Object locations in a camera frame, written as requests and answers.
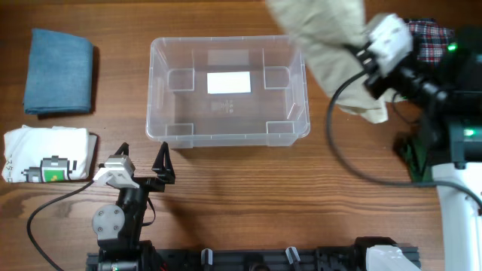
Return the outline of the red plaid cloth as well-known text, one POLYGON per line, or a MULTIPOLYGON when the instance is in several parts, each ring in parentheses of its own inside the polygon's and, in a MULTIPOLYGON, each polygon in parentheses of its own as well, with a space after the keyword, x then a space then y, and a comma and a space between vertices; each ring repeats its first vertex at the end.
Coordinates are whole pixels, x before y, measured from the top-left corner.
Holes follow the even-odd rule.
POLYGON ((413 36, 417 59, 426 65, 436 67, 455 40, 453 29, 441 26, 432 18, 404 19, 413 36))

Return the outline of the dark green cloth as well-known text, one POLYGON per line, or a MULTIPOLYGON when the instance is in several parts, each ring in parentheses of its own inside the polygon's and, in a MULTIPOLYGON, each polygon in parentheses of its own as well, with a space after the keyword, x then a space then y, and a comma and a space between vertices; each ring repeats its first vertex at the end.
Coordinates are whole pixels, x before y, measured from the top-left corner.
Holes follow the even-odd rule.
POLYGON ((394 151, 405 163, 408 175, 413 183, 433 181, 428 151, 415 135, 399 134, 394 143, 394 151))

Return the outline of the beige cloth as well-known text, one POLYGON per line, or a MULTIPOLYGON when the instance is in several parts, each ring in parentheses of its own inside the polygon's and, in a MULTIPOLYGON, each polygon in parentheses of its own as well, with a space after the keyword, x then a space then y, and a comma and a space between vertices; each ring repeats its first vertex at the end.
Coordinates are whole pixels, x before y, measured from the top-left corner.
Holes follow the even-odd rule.
POLYGON ((368 34, 362 0, 267 0, 270 14, 302 50, 317 83, 333 96, 362 71, 345 44, 363 47, 368 34))

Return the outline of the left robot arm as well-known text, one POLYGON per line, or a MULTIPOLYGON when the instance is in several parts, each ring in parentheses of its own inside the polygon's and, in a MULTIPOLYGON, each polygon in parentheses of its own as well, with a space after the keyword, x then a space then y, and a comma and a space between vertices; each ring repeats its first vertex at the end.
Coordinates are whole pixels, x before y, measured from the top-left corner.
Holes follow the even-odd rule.
POLYGON ((167 270, 166 261, 152 242, 140 239, 148 207, 153 208, 149 193, 164 192, 175 183, 175 171, 169 146, 163 143, 151 170, 153 177, 136 177, 129 157, 129 145, 124 142, 115 154, 99 166, 93 177, 96 184, 119 190, 116 203, 99 208, 92 219, 99 246, 98 254, 87 255, 86 269, 97 271, 167 270))

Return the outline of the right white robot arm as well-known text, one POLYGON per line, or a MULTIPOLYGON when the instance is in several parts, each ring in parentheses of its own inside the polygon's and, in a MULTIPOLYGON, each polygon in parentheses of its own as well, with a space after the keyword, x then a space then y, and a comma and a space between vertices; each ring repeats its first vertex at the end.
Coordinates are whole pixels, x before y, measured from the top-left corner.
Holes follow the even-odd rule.
POLYGON ((436 187, 447 270, 481 268, 481 29, 466 27, 446 47, 435 74, 422 68, 405 26, 375 26, 355 56, 365 86, 379 98, 389 88, 423 112, 396 151, 412 184, 436 187))

